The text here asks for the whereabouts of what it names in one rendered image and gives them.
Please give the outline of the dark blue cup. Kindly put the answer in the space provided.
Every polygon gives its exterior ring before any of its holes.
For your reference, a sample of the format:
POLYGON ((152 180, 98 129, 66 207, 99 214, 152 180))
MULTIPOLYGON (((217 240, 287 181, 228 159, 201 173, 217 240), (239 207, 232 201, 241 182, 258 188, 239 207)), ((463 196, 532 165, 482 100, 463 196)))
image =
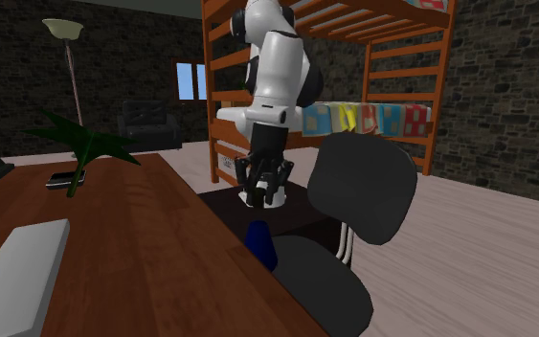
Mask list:
POLYGON ((249 224, 244 244, 265 268, 271 272, 275 270, 278 255, 265 221, 255 220, 249 224))

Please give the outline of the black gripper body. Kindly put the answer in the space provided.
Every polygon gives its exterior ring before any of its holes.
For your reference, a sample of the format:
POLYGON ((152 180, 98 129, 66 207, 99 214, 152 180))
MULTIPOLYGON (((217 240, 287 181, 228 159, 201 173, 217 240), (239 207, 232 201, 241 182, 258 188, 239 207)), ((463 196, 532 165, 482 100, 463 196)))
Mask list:
POLYGON ((287 136, 288 129, 285 127, 254 123, 250 141, 252 162, 259 164, 262 160, 276 160, 280 163, 283 160, 287 136))

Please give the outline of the black flat device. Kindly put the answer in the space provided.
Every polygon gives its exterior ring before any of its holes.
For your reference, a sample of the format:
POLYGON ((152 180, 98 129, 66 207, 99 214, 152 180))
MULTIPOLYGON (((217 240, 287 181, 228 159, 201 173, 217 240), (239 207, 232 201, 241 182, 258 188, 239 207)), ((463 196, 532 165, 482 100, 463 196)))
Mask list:
POLYGON ((69 189, 72 185, 74 176, 74 171, 53 173, 45 186, 48 190, 69 189))

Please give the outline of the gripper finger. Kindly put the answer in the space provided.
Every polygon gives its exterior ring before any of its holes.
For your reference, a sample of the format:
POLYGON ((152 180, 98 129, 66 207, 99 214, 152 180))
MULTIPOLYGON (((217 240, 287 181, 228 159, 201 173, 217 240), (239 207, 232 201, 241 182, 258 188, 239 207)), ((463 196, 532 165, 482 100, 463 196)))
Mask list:
POLYGON ((247 168, 251 165, 252 161, 249 156, 236 157, 235 159, 236 180, 243 187, 239 196, 247 206, 260 207, 261 191, 257 188, 258 171, 252 169, 247 172, 247 168))
POLYGON ((263 197, 265 208, 283 206, 286 200, 285 183, 294 167, 294 163, 283 160, 279 165, 272 163, 269 172, 262 175, 265 182, 265 195, 263 197))

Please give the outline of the grey flat slab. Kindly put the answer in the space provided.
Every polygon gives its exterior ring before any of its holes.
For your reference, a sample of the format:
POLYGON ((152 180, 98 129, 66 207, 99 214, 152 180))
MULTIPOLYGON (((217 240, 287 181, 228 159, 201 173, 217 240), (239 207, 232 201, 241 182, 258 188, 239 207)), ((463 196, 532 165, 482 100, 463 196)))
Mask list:
POLYGON ((17 227, 0 247, 0 337, 40 337, 69 231, 68 219, 17 227))

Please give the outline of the brown wooden desk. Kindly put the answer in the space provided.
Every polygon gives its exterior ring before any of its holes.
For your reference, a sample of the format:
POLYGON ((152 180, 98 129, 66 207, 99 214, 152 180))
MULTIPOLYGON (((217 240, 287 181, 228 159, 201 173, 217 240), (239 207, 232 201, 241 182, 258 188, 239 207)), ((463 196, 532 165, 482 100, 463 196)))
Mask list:
POLYGON ((327 337, 161 156, 95 160, 73 197, 46 188, 72 168, 0 180, 0 246, 70 223, 42 337, 327 337))

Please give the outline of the window with brown frame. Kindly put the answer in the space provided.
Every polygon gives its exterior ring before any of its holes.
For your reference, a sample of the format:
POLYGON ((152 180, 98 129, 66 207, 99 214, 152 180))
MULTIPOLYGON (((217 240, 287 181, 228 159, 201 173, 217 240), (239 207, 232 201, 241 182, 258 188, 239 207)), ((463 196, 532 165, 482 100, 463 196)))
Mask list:
POLYGON ((206 69, 202 60, 174 58, 172 71, 177 101, 193 103, 207 99, 206 69))

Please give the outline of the green leafy plant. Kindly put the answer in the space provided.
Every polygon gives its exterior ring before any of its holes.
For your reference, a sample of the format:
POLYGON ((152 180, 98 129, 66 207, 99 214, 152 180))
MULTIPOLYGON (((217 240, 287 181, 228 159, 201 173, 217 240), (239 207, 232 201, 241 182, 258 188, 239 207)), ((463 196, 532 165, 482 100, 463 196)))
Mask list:
POLYGON ((140 165, 140 163, 124 149, 127 145, 136 144, 136 140, 113 134, 95 132, 45 110, 41 110, 41 113, 45 115, 55 127, 25 129, 24 133, 57 141, 72 149, 76 155, 78 164, 66 193, 68 198, 72 198, 75 195, 79 184, 79 177, 84 167, 102 155, 108 155, 128 163, 140 165))

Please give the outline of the orange wooden bunk bed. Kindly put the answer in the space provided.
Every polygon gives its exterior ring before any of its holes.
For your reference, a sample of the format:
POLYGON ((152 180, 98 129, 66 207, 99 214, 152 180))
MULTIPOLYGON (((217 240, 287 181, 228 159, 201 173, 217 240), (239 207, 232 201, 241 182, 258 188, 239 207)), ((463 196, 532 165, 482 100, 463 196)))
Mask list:
MULTIPOLYGON (((391 141, 422 145, 425 153, 415 163, 430 174, 435 149, 451 35, 458 0, 272 0, 290 6, 300 34, 363 45, 362 99, 357 113, 348 115, 355 130, 391 141), (436 88, 427 93, 372 93, 376 79, 434 76, 436 88)), ((231 122, 216 117, 217 102, 244 104, 252 100, 245 90, 218 91, 214 74, 247 62, 249 49, 213 57, 213 42, 229 34, 232 14, 247 0, 200 0, 204 64, 207 76, 208 128, 213 182, 236 179, 223 171, 219 156, 234 159, 249 143, 231 122)))

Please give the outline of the floor lamp with pale shade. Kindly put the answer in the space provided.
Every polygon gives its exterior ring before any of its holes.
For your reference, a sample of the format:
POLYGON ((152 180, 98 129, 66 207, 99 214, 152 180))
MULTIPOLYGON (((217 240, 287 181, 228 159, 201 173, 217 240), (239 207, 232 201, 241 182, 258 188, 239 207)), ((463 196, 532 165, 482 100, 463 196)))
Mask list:
POLYGON ((60 39, 64 43, 66 64, 70 73, 75 105, 77 109, 79 125, 83 126, 81 108, 79 103, 78 88, 75 76, 75 64, 70 42, 79 38, 80 32, 84 26, 75 21, 69 21, 58 18, 45 18, 42 23, 48 28, 53 37, 60 39))

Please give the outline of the dark grey office chair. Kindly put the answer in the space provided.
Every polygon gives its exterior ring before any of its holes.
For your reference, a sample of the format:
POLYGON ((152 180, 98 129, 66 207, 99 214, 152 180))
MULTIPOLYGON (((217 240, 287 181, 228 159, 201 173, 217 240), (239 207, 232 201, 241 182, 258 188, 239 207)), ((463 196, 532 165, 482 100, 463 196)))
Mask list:
MULTIPOLYGON (((417 184, 412 157, 395 143, 351 132, 325 137, 307 183, 314 209, 372 245, 389 242, 411 206, 417 184)), ((273 239, 274 277, 328 337, 359 337, 373 313, 371 295, 346 264, 314 240, 273 239)))

